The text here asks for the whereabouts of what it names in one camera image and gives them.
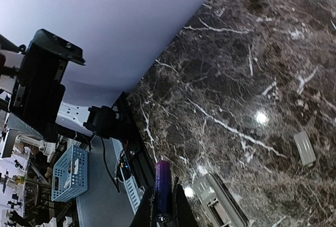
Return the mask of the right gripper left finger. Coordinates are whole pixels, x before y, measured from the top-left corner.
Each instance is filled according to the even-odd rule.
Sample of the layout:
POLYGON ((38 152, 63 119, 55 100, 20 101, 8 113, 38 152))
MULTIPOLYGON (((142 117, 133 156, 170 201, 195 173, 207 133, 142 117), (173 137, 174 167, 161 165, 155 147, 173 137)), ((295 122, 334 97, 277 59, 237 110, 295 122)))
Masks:
POLYGON ((148 186, 129 227, 153 227, 154 186, 148 186))

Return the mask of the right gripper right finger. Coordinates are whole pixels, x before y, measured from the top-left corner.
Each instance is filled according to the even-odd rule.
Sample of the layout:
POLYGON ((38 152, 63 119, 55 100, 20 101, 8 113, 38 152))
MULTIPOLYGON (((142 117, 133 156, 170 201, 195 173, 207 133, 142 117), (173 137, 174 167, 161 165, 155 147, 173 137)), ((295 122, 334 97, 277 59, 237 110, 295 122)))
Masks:
POLYGON ((179 177, 175 178, 173 186, 173 226, 198 227, 184 189, 179 184, 179 177))

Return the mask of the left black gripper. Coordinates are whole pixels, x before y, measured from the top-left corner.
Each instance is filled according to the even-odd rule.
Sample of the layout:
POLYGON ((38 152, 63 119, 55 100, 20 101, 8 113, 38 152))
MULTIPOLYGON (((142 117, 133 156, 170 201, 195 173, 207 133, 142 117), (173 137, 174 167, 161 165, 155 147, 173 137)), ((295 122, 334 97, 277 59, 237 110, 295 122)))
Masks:
POLYGON ((82 48, 45 30, 35 32, 18 71, 9 111, 43 138, 57 137, 61 84, 69 62, 84 65, 82 48))

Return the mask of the grey remote control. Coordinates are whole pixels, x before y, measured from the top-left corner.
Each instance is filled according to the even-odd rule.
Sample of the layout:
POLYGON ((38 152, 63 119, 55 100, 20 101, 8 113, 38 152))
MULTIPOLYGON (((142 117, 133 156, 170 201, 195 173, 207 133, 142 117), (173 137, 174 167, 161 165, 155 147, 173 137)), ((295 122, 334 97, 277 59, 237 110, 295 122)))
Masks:
POLYGON ((248 220, 220 178, 208 173, 193 184, 193 190, 213 226, 247 226, 248 220))

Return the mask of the blue battery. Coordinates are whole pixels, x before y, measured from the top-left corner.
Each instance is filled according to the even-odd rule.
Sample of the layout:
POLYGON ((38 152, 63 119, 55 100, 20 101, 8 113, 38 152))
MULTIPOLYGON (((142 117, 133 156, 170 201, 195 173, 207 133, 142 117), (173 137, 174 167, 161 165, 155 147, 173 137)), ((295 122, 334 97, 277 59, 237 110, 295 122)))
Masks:
POLYGON ((170 163, 161 160, 155 165, 155 219, 158 223, 166 224, 173 217, 172 175, 170 163))

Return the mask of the grey battery cover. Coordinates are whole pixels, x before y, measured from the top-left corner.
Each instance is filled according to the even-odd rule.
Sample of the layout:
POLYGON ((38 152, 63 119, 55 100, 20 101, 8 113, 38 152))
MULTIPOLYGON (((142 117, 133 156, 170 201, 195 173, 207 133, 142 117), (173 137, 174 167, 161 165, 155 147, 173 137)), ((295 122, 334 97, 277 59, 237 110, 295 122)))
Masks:
POLYGON ((309 167, 312 166, 316 161, 316 155, 314 153, 308 134, 303 130, 293 135, 293 137, 299 152, 299 156, 301 158, 302 165, 309 167))

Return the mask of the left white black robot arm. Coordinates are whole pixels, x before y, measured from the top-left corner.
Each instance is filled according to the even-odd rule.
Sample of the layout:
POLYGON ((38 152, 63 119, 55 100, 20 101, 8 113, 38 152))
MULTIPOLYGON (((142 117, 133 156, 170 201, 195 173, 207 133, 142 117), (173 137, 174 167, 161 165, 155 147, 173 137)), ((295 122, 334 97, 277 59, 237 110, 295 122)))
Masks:
POLYGON ((61 83, 69 62, 85 65, 80 47, 45 30, 35 32, 28 46, 16 46, 1 37, 1 91, 11 95, 1 100, 1 110, 8 112, 42 139, 54 142, 57 135, 76 134, 61 126, 67 121, 94 135, 110 138, 118 133, 120 112, 112 107, 86 107, 63 101, 61 83))

